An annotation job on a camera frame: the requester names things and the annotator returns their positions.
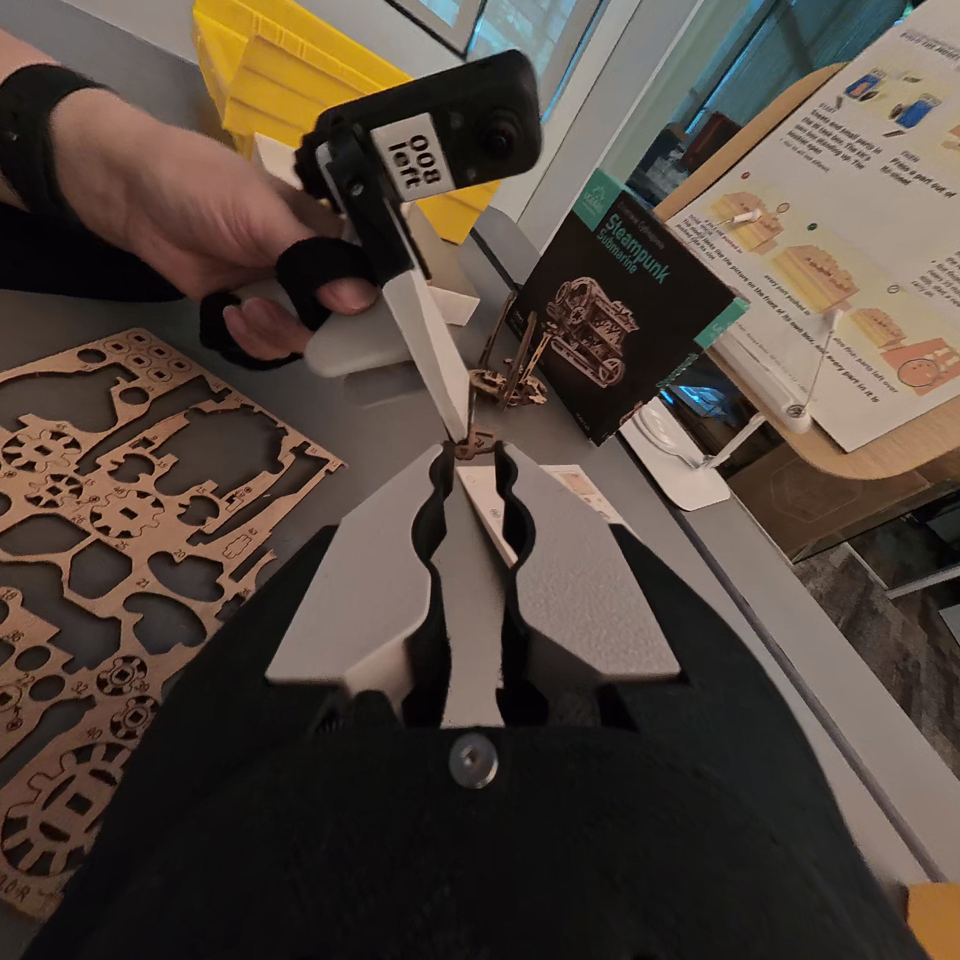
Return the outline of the printed instruction poster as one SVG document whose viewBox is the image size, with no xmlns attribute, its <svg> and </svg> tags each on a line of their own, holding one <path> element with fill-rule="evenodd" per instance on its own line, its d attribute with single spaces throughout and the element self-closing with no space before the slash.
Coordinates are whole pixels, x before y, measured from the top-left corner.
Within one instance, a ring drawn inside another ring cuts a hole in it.
<svg viewBox="0 0 960 960">
<path fill-rule="evenodd" d="M 926 2 L 668 222 L 749 302 L 720 346 L 845 453 L 958 397 L 958 29 Z"/>
</svg>

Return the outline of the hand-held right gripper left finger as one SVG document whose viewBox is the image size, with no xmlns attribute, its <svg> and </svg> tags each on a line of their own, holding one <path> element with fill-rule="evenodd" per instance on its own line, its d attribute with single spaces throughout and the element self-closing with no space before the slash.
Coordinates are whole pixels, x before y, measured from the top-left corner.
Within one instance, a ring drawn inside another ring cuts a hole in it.
<svg viewBox="0 0 960 960">
<path fill-rule="evenodd" d="M 266 679 L 382 693 L 410 726 L 441 725 L 451 649 L 434 554 L 448 533 L 454 444 L 429 447 L 338 525 Z"/>
</svg>

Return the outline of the black model kit box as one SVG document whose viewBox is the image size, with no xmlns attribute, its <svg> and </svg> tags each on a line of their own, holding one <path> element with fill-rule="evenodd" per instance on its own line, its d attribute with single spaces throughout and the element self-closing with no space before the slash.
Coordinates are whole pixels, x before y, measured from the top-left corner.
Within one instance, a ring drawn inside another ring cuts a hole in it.
<svg viewBox="0 0 960 960">
<path fill-rule="evenodd" d="M 652 401 L 748 310 L 623 184 L 596 169 L 519 290 L 537 366 L 596 447 Z"/>
</svg>

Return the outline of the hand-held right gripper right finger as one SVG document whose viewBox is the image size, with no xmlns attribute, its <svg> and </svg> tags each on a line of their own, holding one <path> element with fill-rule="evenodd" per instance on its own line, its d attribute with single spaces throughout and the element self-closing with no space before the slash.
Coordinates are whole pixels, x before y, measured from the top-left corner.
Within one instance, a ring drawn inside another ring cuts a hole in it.
<svg viewBox="0 0 960 960">
<path fill-rule="evenodd" d="M 682 676 L 617 539 L 626 534 L 512 443 L 494 447 L 510 566 L 496 691 L 506 725 L 598 725 L 618 686 Z"/>
</svg>

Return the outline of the glass partition window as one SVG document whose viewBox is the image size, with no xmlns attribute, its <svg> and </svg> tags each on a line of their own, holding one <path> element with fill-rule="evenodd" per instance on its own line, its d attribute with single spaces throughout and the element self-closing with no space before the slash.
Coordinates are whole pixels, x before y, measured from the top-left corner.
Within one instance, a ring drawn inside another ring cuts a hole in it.
<svg viewBox="0 0 960 960">
<path fill-rule="evenodd" d="M 534 68 L 541 116 L 549 114 L 606 6 L 602 1 L 390 1 L 467 62 L 508 50 Z"/>
</svg>

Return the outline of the yellow plastic bin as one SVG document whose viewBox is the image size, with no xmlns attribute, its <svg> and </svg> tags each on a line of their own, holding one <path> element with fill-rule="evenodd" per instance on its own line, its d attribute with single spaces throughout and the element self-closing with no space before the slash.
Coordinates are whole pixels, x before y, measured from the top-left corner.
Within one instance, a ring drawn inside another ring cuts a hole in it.
<svg viewBox="0 0 960 960">
<path fill-rule="evenodd" d="M 296 148 L 326 109 L 411 80 L 290 1 L 196 1 L 193 42 L 222 129 L 249 161 L 255 135 Z"/>
</svg>

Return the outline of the orange box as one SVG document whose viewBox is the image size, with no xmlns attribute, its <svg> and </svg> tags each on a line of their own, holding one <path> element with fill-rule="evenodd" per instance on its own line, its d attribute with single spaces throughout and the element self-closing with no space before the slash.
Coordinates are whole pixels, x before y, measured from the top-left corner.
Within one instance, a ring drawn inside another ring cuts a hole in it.
<svg viewBox="0 0 960 960">
<path fill-rule="evenodd" d="M 907 923 L 931 959 L 959 959 L 959 884 L 913 884 L 907 894 Z"/>
</svg>

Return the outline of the white stand base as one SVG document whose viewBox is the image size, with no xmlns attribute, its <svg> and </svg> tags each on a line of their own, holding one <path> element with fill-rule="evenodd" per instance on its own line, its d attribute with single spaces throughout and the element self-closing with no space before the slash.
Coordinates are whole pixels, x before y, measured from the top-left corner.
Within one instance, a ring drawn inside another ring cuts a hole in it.
<svg viewBox="0 0 960 960">
<path fill-rule="evenodd" d="M 619 428 L 618 435 L 678 509 L 695 512 L 732 497 L 719 468 L 766 424 L 755 413 L 719 453 L 707 455 L 660 399 L 642 405 Z"/>
</svg>

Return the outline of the person's left hand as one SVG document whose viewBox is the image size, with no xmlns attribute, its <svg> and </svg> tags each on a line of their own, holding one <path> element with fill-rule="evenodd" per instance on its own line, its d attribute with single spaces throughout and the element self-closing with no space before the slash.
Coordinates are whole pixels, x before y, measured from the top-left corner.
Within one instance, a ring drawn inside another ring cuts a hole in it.
<svg viewBox="0 0 960 960">
<path fill-rule="evenodd" d="M 270 279 L 278 258 L 341 219 L 221 143 L 84 89 L 52 114 L 63 198 L 93 234 L 198 302 Z"/>
</svg>

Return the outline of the brown cardboard box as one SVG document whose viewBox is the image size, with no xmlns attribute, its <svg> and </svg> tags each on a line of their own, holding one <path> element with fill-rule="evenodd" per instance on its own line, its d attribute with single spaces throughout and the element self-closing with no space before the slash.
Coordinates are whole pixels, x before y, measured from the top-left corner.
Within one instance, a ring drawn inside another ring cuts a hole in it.
<svg viewBox="0 0 960 960">
<path fill-rule="evenodd" d="M 918 471 L 880 480 L 826 473 L 787 444 L 745 466 L 727 483 L 789 561 L 889 519 L 933 490 Z"/>
</svg>

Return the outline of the illustrated instruction booklet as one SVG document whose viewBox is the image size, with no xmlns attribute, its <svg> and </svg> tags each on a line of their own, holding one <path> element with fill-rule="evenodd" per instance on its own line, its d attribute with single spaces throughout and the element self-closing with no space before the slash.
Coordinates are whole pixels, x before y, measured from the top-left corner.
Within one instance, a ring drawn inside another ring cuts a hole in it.
<svg viewBox="0 0 960 960">
<path fill-rule="evenodd" d="M 610 524 L 629 527 L 601 490 L 578 464 L 545 464 L 543 470 L 570 490 Z M 496 469 L 492 465 L 459 465 L 456 474 L 471 505 L 507 568 L 518 559 L 503 534 L 504 501 L 498 494 Z"/>
</svg>

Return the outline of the partly built wooden model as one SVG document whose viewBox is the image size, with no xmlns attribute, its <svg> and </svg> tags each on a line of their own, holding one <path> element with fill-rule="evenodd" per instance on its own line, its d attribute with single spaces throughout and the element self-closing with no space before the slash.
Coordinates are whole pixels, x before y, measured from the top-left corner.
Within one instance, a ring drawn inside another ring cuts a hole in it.
<svg viewBox="0 0 960 960">
<path fill-rule="evenodd" d="M 492 399 L 501 411 L 516 406 L 546 403 L 546 386 L 534 376 L 534 369 L 554 338 L 554 333 L 550 329 L 541 331 L 538 342 L 533 342 L 538 329 L 536 312 L 530 312 L 527 318 L 515 356 L 505 360 L 507 374 L 499 372 L 490 364 L 494 347 L 506 326 L 516 298 L 517 293 L 511 293 L 507 297 L 496 324 L 486 339 L 477 365 L 468 371 L 472 390 Z"/>
</svg>

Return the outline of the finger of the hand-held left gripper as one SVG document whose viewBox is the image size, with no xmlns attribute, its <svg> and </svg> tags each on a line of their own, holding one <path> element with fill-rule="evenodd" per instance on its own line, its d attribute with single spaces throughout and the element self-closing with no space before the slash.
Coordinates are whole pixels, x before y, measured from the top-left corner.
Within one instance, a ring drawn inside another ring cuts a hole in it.
<svg viewBox="0 0 960 960">
<path fill-rule="evenodd" d="M 382 294 L 450 441 L 461 443 L 471 429 L 472 382 L 425 276 L 404 271 Z"/>
</svg>

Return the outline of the wooden cutout parts sheet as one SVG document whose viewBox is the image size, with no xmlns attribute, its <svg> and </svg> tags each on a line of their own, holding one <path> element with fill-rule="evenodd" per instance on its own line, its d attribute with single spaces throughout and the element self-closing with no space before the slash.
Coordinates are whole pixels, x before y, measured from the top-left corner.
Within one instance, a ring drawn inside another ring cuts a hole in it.
<svg viewBox="0 0 960 960">
<path fill-rule="evenodd" d="M 2 786 L 2 902 L 43 922 L 90 852 L 124 768 L 186 667 L 257 590 L 277 557 L 276 526 L 344 462 L 148 330 L 132 328 L 2 373 L 24 378 L 114 372 L 113 422 L 86 429 L 64 415 L 15 414 L 2 427 L 2 534 L 64 522 L 66 546 L 2 547 L 2 563 L 56 572 L 62 598 L 111 630 L 116 650 L 78 664 L 63 630 L 2 585 L 2 760 L 60 705 L 85 708 L 71 728 L 16 764 Z M 163 448 L 191 413 L 263 417 L 277 470 L 218 491 L 204 479 L 166 493 L 178 462 Z"/>
</svg>

